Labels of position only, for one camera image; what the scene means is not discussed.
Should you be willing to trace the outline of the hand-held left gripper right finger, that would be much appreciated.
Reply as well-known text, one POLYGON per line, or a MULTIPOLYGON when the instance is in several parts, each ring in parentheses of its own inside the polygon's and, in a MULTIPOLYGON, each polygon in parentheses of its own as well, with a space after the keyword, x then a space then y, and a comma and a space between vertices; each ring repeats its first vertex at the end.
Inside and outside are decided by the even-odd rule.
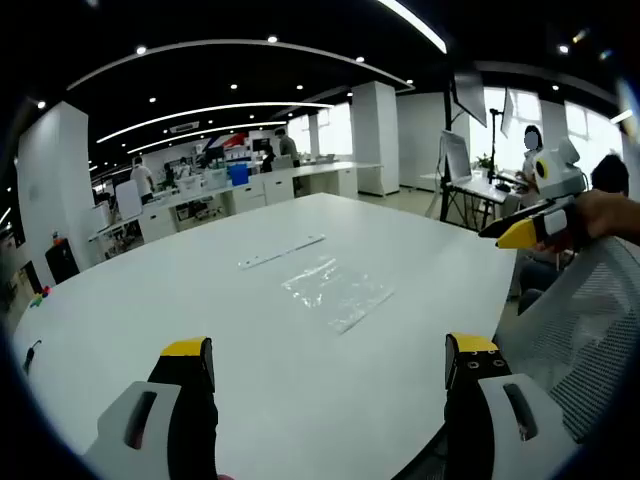
POLYGON ((560 406, 486 337, 445 337, 448 479, 551 479, 578 445, 560 406))

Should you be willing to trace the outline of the person's right hand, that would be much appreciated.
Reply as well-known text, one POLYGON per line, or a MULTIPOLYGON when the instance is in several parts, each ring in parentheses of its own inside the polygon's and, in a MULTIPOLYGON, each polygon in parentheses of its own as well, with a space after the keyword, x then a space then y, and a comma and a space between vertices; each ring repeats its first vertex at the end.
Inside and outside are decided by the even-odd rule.
POLYGON ((577 210, 591 239, 618 237, 633 245, 640 243, 640 204, 621 193, 597 189, 581 194, 577 210))

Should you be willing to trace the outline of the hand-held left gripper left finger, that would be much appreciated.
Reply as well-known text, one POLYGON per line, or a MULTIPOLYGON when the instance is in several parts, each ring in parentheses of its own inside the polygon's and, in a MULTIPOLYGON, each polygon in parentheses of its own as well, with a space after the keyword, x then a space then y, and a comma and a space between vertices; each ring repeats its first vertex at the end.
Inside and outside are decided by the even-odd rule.
POLYGON ((101 479, 215 479, 212 340, 177 341, 100 415, 82 456, 101 479))

